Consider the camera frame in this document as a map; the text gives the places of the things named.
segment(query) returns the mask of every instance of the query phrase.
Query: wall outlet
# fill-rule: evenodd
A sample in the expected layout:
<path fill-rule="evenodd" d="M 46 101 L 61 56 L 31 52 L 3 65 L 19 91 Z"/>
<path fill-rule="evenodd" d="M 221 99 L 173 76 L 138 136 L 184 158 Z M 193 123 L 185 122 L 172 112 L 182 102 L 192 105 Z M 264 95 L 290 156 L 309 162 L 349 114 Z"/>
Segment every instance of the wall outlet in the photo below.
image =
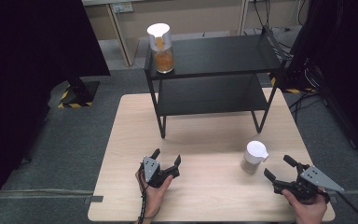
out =
<path fill-rule="evenodd" d="M 111 7 L 116 13 L 133 12 L 131 2 L 112 3 Z"/>

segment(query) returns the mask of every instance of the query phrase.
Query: human hand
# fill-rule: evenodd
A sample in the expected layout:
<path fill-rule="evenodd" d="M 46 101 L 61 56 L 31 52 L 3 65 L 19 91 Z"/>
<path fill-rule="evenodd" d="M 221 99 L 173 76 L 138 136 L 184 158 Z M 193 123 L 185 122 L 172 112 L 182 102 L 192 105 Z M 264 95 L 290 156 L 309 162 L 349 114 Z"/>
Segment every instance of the human hand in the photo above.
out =
<path fill-rule="evenodd" d="M 151 219 L 151 217 L 154 217 L 158 213 L 164 199 L 164 193 L 170 186 L 173 176 L 169 175 L 158 189 L 148 186 L 145 181 L 144 172 L 137 171 L 135 177 L 138 180 L 139 190 L 141 193 L 144 191 L 144 188 L 146 190 L 145 218 Z"/>
<path fill-rule="evenodd" d="M 282 190 L 282 194 L 295 209 L 297 224 L 320 224 L 322 222 L 327 210 L 324 196 L 316 194 L 308 204 L 303 204 L 287 189 Z"/>

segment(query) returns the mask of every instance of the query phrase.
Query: shelf tier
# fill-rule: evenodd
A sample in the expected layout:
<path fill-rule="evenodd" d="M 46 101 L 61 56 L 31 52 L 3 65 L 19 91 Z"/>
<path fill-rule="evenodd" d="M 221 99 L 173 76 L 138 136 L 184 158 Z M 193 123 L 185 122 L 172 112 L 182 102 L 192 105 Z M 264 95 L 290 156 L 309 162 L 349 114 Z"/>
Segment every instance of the shelf tier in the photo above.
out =
<path fill-rule="evenodd" d="M 266 110 L 268 103 L 257 75 L 161 80 L 161 116 Z"/>

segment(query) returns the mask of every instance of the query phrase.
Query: wooden table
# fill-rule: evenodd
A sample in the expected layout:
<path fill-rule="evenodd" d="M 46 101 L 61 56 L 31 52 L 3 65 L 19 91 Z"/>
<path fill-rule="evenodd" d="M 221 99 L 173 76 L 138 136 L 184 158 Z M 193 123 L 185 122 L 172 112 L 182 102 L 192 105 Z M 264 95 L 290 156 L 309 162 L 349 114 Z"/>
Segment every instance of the wooden table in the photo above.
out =
<path fill-rule="evenodd" d="M 263 90 L 269 95 L 270 89 Z M 312 164 L 282 93 L 277 91 L 262 133 L 257 133 L 250 112 L 172 116 L 161 139 L 150 94 L 121 98 L 106 148 L 94 199 L 92 221 L 133 221 L 141 210 L 141 193 L 134 176 L 143 156 L 156 148 L 161 169 L 182 157 L 181 175 L 170 185 L 155 221 L 293 221 L 293 211 L 273 188 L 263 171 L 277 179 L 296 180 L 296 169 L 285 154 Z M 241 169 L 248 142 L 263 142 L 269 153 L 254 175 Z M 334 219 L 328 204 L 324 221 Z"/>

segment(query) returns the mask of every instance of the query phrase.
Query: white cup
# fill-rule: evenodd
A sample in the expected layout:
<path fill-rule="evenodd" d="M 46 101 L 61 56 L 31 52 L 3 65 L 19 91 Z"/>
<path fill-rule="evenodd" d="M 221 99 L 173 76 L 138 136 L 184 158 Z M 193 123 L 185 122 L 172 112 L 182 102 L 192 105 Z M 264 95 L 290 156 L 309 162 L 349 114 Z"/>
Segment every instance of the white cup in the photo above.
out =
<path fill-rule="evenodd" d="M 258 141 L 252 141 L 246 146 L 241 167 L 246 173 L 254 174 L 260 162 L 266 161 L 268 156 L 269 154 L 264 144 Z"/>

